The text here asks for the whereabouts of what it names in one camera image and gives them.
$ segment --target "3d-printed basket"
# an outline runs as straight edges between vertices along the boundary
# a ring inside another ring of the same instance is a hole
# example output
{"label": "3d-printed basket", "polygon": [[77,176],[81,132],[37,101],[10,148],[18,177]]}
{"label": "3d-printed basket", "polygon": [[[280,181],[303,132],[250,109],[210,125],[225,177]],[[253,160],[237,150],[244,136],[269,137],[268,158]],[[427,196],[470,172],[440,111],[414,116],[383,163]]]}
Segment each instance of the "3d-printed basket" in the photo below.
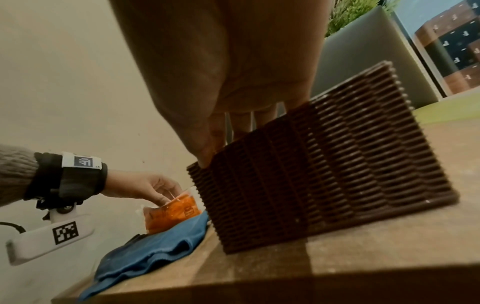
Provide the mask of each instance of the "3d-printed basket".
{"label": "3d-printed basket", "polygon": [[188,167],[226,253],[456,203],[382,62]]}

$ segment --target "gray knit sleeve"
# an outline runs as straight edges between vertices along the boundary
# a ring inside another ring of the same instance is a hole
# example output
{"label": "gray knit sleeve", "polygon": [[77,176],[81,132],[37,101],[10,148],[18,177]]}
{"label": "gray knit sleeve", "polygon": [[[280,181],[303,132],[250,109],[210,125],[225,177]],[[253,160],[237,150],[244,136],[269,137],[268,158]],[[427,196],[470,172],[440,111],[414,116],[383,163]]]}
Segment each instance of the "gray knit sleeve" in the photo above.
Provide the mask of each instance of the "gray knit sleeve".
{"label": "gray knit sleeve", "polygon": [[38,167],[33,151],[0,145],[0,206],[23,198]]}

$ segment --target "plastic bag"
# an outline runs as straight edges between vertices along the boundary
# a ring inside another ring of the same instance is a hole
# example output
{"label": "plastic bag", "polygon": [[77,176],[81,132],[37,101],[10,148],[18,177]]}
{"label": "plastic bag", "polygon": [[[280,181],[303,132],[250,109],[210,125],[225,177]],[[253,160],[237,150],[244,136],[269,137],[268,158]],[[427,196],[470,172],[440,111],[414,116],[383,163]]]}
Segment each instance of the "plastic bag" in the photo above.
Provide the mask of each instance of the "plastic bag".
{"label": "plastic bag", "polygon": [[171,202],[160,208],[143,208],[147,234],[155,234],[169,230],[186,219],[199,215],[195,197],[199,199],[197,189],[191,187]]}

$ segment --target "human hand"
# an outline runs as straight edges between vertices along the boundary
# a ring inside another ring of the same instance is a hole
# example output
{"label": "human hand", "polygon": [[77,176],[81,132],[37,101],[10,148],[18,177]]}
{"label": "human hand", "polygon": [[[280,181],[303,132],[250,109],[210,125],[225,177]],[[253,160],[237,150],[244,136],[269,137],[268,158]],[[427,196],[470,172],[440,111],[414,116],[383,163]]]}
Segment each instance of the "human hand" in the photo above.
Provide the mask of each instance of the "human hand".
{"label": "human hand", "polygon": [[331,0],[110,0],[153,102],[200,166],[310,98]]}
{"label": "human hand", "polygon": [[161,174],[109,170],[105,188],[109,197],[142,198],[163,206],[182,193],[179,183]]}

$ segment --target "white label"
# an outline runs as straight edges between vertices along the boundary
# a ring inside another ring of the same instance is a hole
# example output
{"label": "white label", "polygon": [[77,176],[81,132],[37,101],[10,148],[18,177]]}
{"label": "white label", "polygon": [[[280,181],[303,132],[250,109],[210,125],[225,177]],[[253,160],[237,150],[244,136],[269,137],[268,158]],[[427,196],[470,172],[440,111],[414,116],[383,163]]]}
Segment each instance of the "white label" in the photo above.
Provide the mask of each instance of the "white label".
{"label": "white label", "polygon": [[75,155],[70,152],[64,152],[62,156],[62,168],[102,169],[102,160],[99,157]]}

